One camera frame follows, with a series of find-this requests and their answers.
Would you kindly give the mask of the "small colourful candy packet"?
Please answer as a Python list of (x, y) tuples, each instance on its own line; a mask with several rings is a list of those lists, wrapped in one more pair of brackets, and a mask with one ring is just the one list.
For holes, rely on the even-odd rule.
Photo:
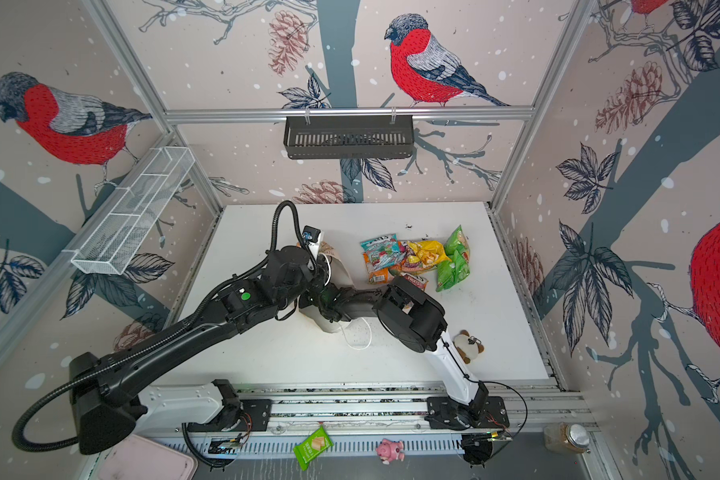
[(402, 272), (400, 274), (401, 278), (404, 278), (408, 280), (410, 283), (412, 283), (414, 286), (419, 288), (422, 291), (426, 290), (428, 280), (420, 275), (408, 273), (408, 272)]

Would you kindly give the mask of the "yellow chips bag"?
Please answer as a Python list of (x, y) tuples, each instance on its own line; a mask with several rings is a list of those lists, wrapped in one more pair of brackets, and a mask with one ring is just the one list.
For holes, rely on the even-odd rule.
[(418, 244), (417, 254), (423, 262), (422, 269), (426, 272), (435, 269), (439, 264), (449, 261), (442, 243), (436, 240), (411, 241)]

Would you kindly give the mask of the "beige paper bag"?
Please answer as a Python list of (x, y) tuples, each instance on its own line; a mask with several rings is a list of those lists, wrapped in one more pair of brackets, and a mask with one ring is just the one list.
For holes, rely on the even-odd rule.
[(315, 296), (304, 294), (298, 300), (298, 311), (323, 333), (340, 334), (350, 349), (368, 349), (373, 341), (373, 329), (368, 319), (346, 312), (355, 293), (347, 268), (336, 250), (324, 240), (320, 241), (317, 260), (318, 265), (325, 268), (326, 284)]

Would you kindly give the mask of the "teal Fox's candy bag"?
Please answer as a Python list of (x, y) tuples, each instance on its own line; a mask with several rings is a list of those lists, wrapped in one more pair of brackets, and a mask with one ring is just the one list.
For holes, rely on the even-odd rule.
[(360, 246), (372, 271), (379, 271), (396, 265), (405, 256), (405, 249), (401, 246), (397, 240), (397, 235), (394, 233), (364, 240), (360, 243)]

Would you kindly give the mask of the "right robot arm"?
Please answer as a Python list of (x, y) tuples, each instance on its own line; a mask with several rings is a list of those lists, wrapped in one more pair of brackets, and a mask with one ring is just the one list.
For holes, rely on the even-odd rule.
[(432, 399), (434, 405), (426, 416), (430, 427), (463, 431), (484, 426), (488, 389), (456, 351), (444, 307), (424, 290), (402, 278), (366, 290), (329, 283), (304, 293), (298, 306), (315, 308), (331, 323), (376, 317), (388, 334), (425, 355), (446, 387), (445, 397)]

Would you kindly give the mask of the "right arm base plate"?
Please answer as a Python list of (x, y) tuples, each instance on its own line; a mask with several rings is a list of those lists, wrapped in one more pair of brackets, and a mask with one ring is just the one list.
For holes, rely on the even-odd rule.
[(486, 397), (480, 408), (462, 405), (447, 396), (428, 397), (425, 421), (433, 430), (506, 430), (510, 426), (504, 399), (499, 396)]

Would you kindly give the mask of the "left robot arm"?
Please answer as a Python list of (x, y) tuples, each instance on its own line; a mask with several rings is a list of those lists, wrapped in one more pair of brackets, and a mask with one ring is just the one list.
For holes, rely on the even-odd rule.
[(315, 247), (294, 245), (271, 251), (259, 276), (219, 284), (192, 315), (173, 326), (124, 351), (74, 358), (70, 403), (79, 451), (100, 453), (124, 440), (148, 413), (138, 395), (150, 384), (210, 347), (276, 319), (322, 281), (316, 255)]

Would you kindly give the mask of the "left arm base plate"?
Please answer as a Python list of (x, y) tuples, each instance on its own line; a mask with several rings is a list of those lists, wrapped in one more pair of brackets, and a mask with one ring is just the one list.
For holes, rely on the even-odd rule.
[(189, 432), (264, 432), (268, 428), (273, 402), (269, 399), (237, 399), (225, 402), (221, 411), (205, 423), (191, 422)]

